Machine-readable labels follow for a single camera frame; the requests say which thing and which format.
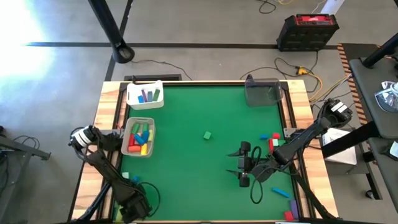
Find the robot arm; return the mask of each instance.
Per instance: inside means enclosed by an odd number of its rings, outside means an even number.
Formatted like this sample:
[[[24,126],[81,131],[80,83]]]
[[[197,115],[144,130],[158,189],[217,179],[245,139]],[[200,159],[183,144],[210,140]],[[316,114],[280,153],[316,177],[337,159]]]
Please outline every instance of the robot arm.
[[[278,147],[272,154],[266,158],[260,158],[261,149],[254,157],[255,147],[251,157],[248,156],[250,152],[250,143],[242,142],[241,148],[238,152],[232,153],[229,156],[239,156],[238,169],[242,172],[227,170],[236,175],[239,179],[240,187],[249,187],[249,174],[253,175],[255,180],[262,183],[266,181],[276,171],[285,171],[286,168],[292,166],[294,172],[294,157],[296,154],[301,155],[304,149],[310,144],[311,140],[316,138],[319,134],[325,134],[329,128],[338,128],[347,124],[351,120],[352,111],[345,106],[340,100],[326,100],[323,104],[317,119],[314,123],[304,130],[297,130],[290,138],[291,141]],[[314,207],[319,211],[320,215],[326,219],[335,219],[335,217],[328,213],[326,208],[319,202],[310,187],[305,183],[304,179],[297,173],[292,174],[292,177],[300,184],[306,196],[313,203]]]
[[[103,135],[98,128],[91,125],[71,134],[68,145],[74,148],[80,159],[95,167],[107,182],[90,208],[76,222],[90,220],[109,187],[113,188],[115,200],[122,206],[120,212],[125,223],[150,216],[152,207],[142,185],[122,177],[105,156],[104,150],[115,151],[120,149],[121,144],[122,139],[116,133]],[[89,145],[97,145],[97,151],[89,150]]]

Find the wooden table frame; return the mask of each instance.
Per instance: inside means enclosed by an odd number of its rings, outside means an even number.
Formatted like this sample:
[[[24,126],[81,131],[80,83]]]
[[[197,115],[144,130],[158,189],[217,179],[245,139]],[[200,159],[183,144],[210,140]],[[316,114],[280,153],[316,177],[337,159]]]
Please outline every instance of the wooden table frame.
[[[120,91],[122,83],[128,82],[104,82],[101,97],[98,103],[98,109],[95,116],[94,125],[102,130],[114,129],[117,126],[123,126],[126,113],[126,94]],[[164,82],[169,85],[194,85],[197,83],[206,83],[209,85],[242,85],[243,80],[231,81],[169,81]],[[281,81],[282,86],[287,90],[286,97],[283,98],[281,105],[283,107],[283,117],[286,128],[307,128],[313,123],[312,111],[308,102],[308,96],[303,80],[284,80]],[[319,141],[312,141],[311,145],[320,147]],[[111,162],[118,166],[120,161],[120,153],[114,152],[108,156]],[[310,185],[311,190],[317,196],[319,201],[334,216],[338,216],[337,208],[333,193],[331,191],[328,174],[323,160],[322,152],[312,147],[306,148],[303,154],[304,170],[301,173]],[[72,202],[69,220],[80,217],[86,209],[91,205],[103,185],[103,178],[98,171],[84,163],[81,169],[80,178],[76,187],[75,197]],[[294,182],[294,190],[297,191],[299,210],[303,217],[318,217],[318,212],[314,210],[311,203],[307,201],[301,187]],[[96,213],[92,219],[109,218],[109,211],[113,208],[112,188],[108,191],[106,198],[101,206],[102,213]]]

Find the blue block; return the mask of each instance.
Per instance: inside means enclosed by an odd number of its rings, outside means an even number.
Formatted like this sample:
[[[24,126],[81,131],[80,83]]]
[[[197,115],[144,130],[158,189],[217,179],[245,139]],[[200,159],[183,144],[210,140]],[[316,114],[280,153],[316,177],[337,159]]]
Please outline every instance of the blue block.
[[[152,102],[153,97],[152,91],[148,91],[148,102]]]
[[[142,140],[144,140],[144,142],[145,143],[147,143],[148,142],[148,138],[149,138],[149,131],[144,131],[143,133],[142,133]]]
[[[273,188],[272,188],[272,191],[275,192],[275,193],[280,194],[280,195],[283,196],[283,197],[290,198],[290,195],[289,195],[288,193],[286,193],[286,192],[284,192],[283,190],[278,189],[278,188],[276,188],[276,187],[273,187]]]
[[[145,141],[138,134],[134,135],[134,139],[138,142],[140,146],[143,146],[145,144]]]
[[[143,102],[144,102],[144,97],[138,96],[138,102],[139,102],[139,103],[143,103]]]
[[[138,184],[138,182],[139,182],[139,177],[138,177],[138,176],[134,176],[134,177],[132,178],[132,181],[133,181],[134,183]]]
[[[268,134],[262,134],[260,135],[261,140],[267,140],[268,139]]]

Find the clear plastic bin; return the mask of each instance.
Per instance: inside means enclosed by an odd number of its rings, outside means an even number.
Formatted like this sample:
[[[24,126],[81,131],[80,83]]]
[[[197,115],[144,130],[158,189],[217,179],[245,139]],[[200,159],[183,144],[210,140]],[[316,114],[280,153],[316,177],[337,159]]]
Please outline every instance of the clear plastic bin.
[[[283,98],[283,90],[276,78],[257,78],[248,75],[244,82],[248,106],[276,105]]]
[[[147,142],[147,154],[144,156],[142,156],[140,152],[129,152],[128,151],[131,128],[135,123],[141,124],[139,127],[139,130],[138,130],[139,133],[142,133],[142,127],[143,127],[144,123],[148,123],[149,130],[153,130],[152,140]],[[155,121],[152,118],[132,117],[127,120],[126,129],[124,131],[124,136],[123,136],[122,148],[121,148],[121,152],[124,155],[149,158],[154,151],[154,143],[155,143]]]

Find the yellow block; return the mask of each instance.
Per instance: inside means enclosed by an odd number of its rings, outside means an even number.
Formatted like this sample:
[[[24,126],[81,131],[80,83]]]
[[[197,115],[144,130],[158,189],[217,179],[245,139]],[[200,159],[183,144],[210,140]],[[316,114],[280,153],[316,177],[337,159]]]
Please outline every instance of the yellow block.
[[[141,155],[144,156],[148,153],[148,145],[145,143],[143,146],[141,146]]]
[[[148,141],[151,141],[153,138],[154,138],[154,130],[150,129],[150,130],[149,130]]]

